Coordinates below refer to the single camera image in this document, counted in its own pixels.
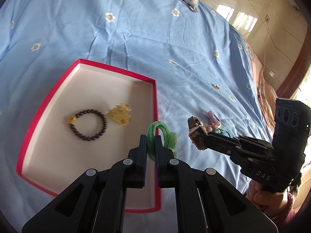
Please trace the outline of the right hand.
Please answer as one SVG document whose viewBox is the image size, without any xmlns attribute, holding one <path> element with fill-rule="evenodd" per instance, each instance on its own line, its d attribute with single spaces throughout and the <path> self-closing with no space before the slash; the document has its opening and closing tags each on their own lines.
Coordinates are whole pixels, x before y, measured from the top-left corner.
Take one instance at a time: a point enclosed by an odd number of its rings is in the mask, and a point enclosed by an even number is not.
<svg viewBox="0 0 311 233">
<path fill-rule="evenodd" d="M 262 187 L 262 184 L 251 180 L 246 192 L 246 198 L 266 216 L 275 217 L 280 214 L 287 205 L 287 192 L 271 193 L 263 191 Z"/>
</svg>

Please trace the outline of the maroon sleeve forearm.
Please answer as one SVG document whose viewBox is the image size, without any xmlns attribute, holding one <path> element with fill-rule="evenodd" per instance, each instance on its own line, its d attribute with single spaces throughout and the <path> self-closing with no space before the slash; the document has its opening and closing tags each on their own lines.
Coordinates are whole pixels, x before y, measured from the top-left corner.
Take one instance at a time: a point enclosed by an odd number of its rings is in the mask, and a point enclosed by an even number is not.
<svg viewBox="0 0 311 233">
<path fill-rule="evenodd" d="M 273 222 L 278 228 L 278 231 L 284 230 L 289 223 L 296 216 L 297 212 L 293 209 L 294 196 L 291 193 L 287 193 L 287 204 L 284 209 L 273 218 Z"/>
</svg>

